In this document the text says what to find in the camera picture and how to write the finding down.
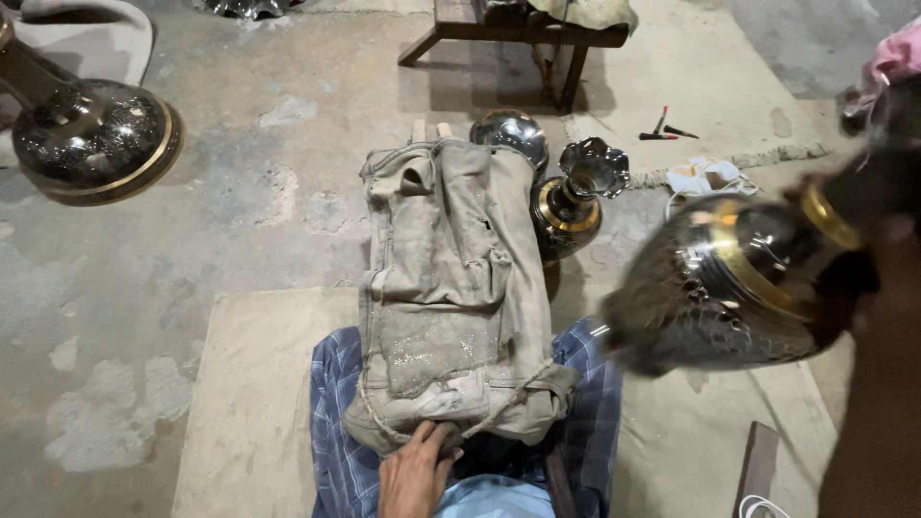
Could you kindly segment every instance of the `blue plaid trousers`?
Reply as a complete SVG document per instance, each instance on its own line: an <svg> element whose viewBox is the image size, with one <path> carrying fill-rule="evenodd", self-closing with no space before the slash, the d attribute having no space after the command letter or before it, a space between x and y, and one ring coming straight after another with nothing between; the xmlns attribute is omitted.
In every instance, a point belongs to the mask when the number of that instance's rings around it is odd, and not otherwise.
<svg viewBox="0 0 921 518"><path fill-rule="evenodd" d="M617 454L622 378L598 354L589 331L588 319L582 319L553 341L554 361L583 374L576 385L575 401L562 421L560 440L579 516L604 518L610 506L612 467ZM340 422L355 397L360 372L361 338L357 327L338 329L313 349L310 441L317 481L314 518L375 516L378 511L380 458L352 439ZM466 453L471 448L490 454L464 455L455 464L452 479L491 472L543 487L541 452L546 450L540 444L528 447L483 433L463 445ZM472 465L478 458L494 459L493 465ZM495 459L503 465L497 467Z"/></svg>

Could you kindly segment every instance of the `gold band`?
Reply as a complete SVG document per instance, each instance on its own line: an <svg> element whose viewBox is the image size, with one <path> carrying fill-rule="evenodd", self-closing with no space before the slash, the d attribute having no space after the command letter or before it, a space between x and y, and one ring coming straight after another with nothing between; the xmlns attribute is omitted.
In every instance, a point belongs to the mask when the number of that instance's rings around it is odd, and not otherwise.
<svg viewBox="0 0 921 518"><path fill-rule="evenodd" d="M3 20L0 23L0 51L3 51L6 44L16 38L16 31L13 30L13 22L9 21L9 18L0 14L0 19Z"/></svg>
<svg viewBox="0 0 921 518"><path fill-rule="evenodd" d="M541 195L538 198L538 207L541 210L541 214L543 214L551 225L566 232L581 232L582 230L590 229L591 226L595 224L595 221L598 220L598 214L600 213L597 199L591 200L591 214L589 214L589 217L575 223L566 223L550 210L550 205L547 203L547 195L555 185L558 185L562 181L563 179L560 178L552 182L547 182L541 189Z"/></svg>
<svg viewBox="0 0 921 518"><path fill-rule="evenodd" d="M819 186L812 184L803 195L800 208L806 218L828 239L838 243L845 250L859 250L860 235L843 218L838 216Z"/></svg>
<svg viewBox="0 0 921 518"><path fill-rule="evenodd" d="M776 311L805 320L793 296L761 275L742 252L736 237L736 220L740 208L739 202L726 200L717 205L713 212L713 221L709 226L710 240L717 251L717 257L758 300Z"/></svg>

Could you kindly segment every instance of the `concrete floor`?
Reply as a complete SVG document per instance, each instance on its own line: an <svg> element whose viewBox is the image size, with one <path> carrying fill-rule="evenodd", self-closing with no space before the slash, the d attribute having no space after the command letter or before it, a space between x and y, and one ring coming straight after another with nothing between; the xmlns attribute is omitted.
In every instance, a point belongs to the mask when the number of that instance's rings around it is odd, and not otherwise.
<svg viewBox="0 0 921 518"><path fill-rule="evenodd" d="M375 52L422 34L430 15L410 13L427 2L382 3L384 12L308 2L319 12L259 26L179 0L135 3L157 26L145 86L188 128L174 169L142 195L90 209L50 202L18 171L0 170L3 516L167 516L214 295L357 282L367 267L358 167L368 149L405 141L413 119L453 123L459 133L500 104L550 113L539 108L527 47L439 44L433 61L473 56L472 72L398 70L395 56ZM823 28L827 13L814 2L732 8L792 92L827 98L851 82L899 16L887 10L880 22L864 2L846 4L827 9L850 24L842 33ZM309 30L286 32L291 24ZM383 91L388 85L400 91ZM393 97L399 106L382 102ZM836 151L815 166L833 165L848 143L835 140L832 107L804 102ZM558 156L559 119L539 119ZM804 167L751 175L776 190ZM608 238L564 262L572 282L554 302L554 329L589 310L584 292L616 282L642 229L660 219L648 208L667 197L664 189L628 192L606 206L606 231L626 245L605 246Z"/></svg>

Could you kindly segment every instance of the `wooden bench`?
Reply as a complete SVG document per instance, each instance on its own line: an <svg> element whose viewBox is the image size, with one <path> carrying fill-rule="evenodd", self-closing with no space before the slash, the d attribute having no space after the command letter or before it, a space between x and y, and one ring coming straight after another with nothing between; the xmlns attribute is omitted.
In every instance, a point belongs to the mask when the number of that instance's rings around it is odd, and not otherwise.
<svg viewBox="0 0 921 518"><path fill-rule="evenodd" d="M574 24L563 24L549 16L531 17L524 23L489 25L477 22L473 0L435 0L435 27L406 49L397 63L400 66L413 66L422 54L428 52L440 40L573 45L569 71L556 105L561 111L569 113L576 98L576 88L582 76L582 67L589 47L622 47L628 32L626 26L615 26L605 30L585 29Z"/></svg>

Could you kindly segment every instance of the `finger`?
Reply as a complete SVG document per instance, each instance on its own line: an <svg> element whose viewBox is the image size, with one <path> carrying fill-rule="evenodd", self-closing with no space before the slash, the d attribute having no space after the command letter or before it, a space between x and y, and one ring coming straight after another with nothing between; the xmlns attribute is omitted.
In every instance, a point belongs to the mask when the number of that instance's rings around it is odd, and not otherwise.
<svg viewBox="0 0 921 518"><path fill-rule="evenodd" d="M392 469L393 468L391 467L391 464L387 461L380 463L380 467L378 468L378 480L380 481L380 487L382 489L388 486L388 482L391 479L390 473Z"/></svg>
<svg viewBox="0 0 921 518"><path fill-rule="evenodd" d="M439 492L438 496L445 491L445 485L448 484L448 475L451 473L451 468L461 457L463 457L463 450L461 448L454 448L452 455L442 459L435 468L435 491Z"/></svg>
<svg viewBox="0 0 921 518"><path fill-rule="evenodd" d="M870 253L883 288L910 288L921 282L921 243L915 219L908 215L885 218L873 229Z"/></svg>
<svg viewBox="0 0 921 518"><path fill-rule="evenodd" d="M822 185L826 180L833 177L835 173L833 171L812 171L804 173L799 178L799 184L791 185L784 189L783 195L787 201L798 202L803 197L803 193L809 189L810 185L817 184Z"/></svg>
<svg viewBox="0 0 921 518"><path fill-rule="evenodd" d="M441 449L441 443L445 441L445 438L448 437L448 434L454 431L457 428L457 425L451 422L438 423L438 426L435 427L435 430L432 431L432 434L428 436L426 440L426 446L433 448L434 450Z"/></svg>
<svg viewBox="0 0 921 518"><path fill-rule="evenodd" d="M419 426L415 428L412 439L409 440L410 443L423 442L428 439L428 435L432 433L432 430L435 429L435 421L425 420L419 423Z"/></svg>
<svg viewBox="0 0 921 518"><path fill-rule="evenodd" d="M392 453L380 462L380 469L391 469L397 462L397 453Z"/></svg>

